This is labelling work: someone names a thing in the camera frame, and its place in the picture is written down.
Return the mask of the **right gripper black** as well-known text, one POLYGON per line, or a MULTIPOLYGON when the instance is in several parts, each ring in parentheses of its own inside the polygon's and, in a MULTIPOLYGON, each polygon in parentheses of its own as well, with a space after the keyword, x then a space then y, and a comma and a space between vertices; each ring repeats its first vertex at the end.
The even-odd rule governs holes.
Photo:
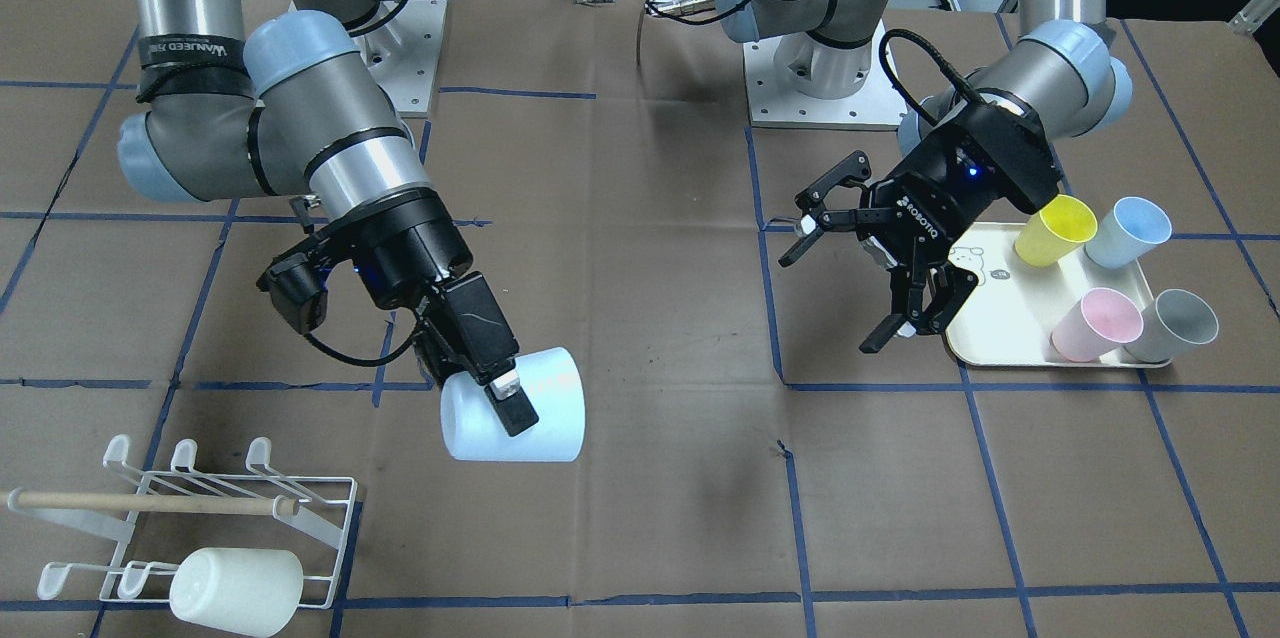
POLYGON ((424 378, 443 388, 468 373, 509 437, 539 421, 516 372, 518 342, 485 277, 462 277, 474 255, 435 190, 406 188, 356 208, 330 223, 330 240, 378 307, 415 307, 425 296, 412 336, 424 378))

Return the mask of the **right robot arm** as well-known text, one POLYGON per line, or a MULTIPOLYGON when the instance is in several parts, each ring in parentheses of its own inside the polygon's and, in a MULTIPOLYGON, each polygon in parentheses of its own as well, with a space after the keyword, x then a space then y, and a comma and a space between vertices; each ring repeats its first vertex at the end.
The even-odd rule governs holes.
POLYGON ((328 223, 257 281, 282 318, 356 364, 315 337, 326 278, 352 263, 378 307, 413 314, 404 347, 422 369, 439 384, 468 374, 518 436, 539 419, 518 343, 356 42, 394 19, 384 1, 293 0, 247 33, 241 0, 137 0, 146 111, 122 124, 118 161, 156 201, 316 197, 328 223))

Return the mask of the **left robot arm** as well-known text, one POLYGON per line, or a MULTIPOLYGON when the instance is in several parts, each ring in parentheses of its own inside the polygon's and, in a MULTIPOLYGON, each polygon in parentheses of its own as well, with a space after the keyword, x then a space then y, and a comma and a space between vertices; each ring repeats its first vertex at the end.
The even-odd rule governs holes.
POLYGON ((861 342, 879 352, 904 329, 940 334, 974 292, 977 274, 951 247, 998 200, 1033 214, 1057 196, 1055 141, 1103 128, 1129 108, 1132 78, 1112 56, 1102 19, 1059 12, 1024 29, 993 64, 960 73, 916 32, 874 36, 888 0, 714 0, 739 44, 781 37, 805 60, 847 53, 838 87, 856 87, 877 60, 908 106, 902 160, 881 179, 861 151, 796 197, 799 241, 790 266, 828 233, 852 233, 890 274, 887 316, 861 342))

